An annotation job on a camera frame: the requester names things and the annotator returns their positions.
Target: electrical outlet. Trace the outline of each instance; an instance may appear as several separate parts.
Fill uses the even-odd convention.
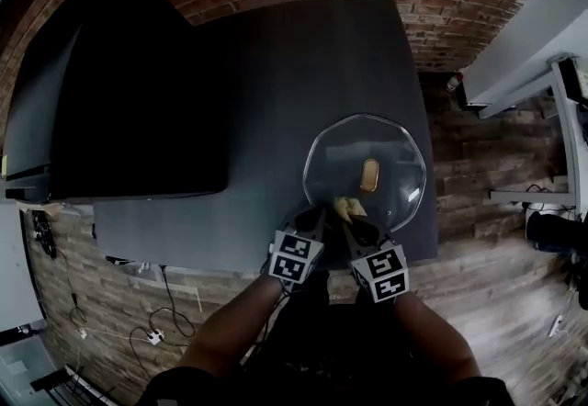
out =
[[[156,329],[147,335],[147,339],[153,345],[158,345],[165,338],[164,332],[161,329]]]

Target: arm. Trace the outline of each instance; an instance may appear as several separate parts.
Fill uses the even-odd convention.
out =
[[[255,342],[281,293],[279,279],[261,275],[202,324],[178,366],[215,377],[228,373]]]
[[[448,383],[481,375],[468,342],[447,321],[408,292],[396,298],[396,315],[418,354]]]

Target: small yellow object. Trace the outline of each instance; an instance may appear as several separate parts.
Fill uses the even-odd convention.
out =
[[[373,192],[378,187],[379,163],[376,160],[365,160],[361,172],[361,190]]]
[[[350,215],[366,217],[367,213],[356,198],[336,197],[334,200],[334,210],[337,215],[347,223],[353,224]]]

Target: table top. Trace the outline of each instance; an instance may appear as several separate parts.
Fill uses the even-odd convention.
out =
[[[285,3],[210,22],[195,34],[196,48],[213,60],[203,70],[195,65],[196,94],[226,96],[229,184],[207,196],[96,202],[102,252],[203,270],[259,270],[277,226],[306,201],[302,173],[315,137],[341,118],[367,113],[406,128],[424,157],[421,206],[394,238],[409,261],[436,256],[428,122],[393,0]],[[196,162],[198,141],[181,139]]]

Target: wooden floor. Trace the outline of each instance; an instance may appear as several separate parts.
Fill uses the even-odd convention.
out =
[[[578,357],[588,333],[587,317],[564,286],[557,258],[535,252],[524,240],[520,206],[491,205],[485,189],[552,186],[549,178],[565,173],[558,166],[562,145],[557,121],[542,119],[537,103],[479,121],[475,114],[459,111],[440,84],[424,85],[424,96],[435,156],[440,246],[436,260],[411,268],[413,289],[466,336],[484,375],[504,379],[519,405],[543,404]],[[136,266],[107,262],[92,238],[91,215],[60,214],[51,221],[89,335],[81,341],[70,321],[73,305],[63,258],[52,261],[31,241],[27,217],[31,260],[49,316],[46,344],[58,362],[72,367],[79,352],[83,376],[110,390],[119,402],[132,404],[147,379],[130,350],[129,333],[135,326],[148,328],[149,313],[169,306],[159,268],[139,274]],[[173,267],[168,274],[177,309],[197,326],[254,277]],[[330,284],[334,302],[354,299],[350,275],[332,274]],[[568,333],[548,338],[561,312],[567,314],[562,327]],[[168,340],[185,342],[167,315],[157,315],[155,324]],[[171,367],[182,351],[141,341],[133,345],[151,375]]]

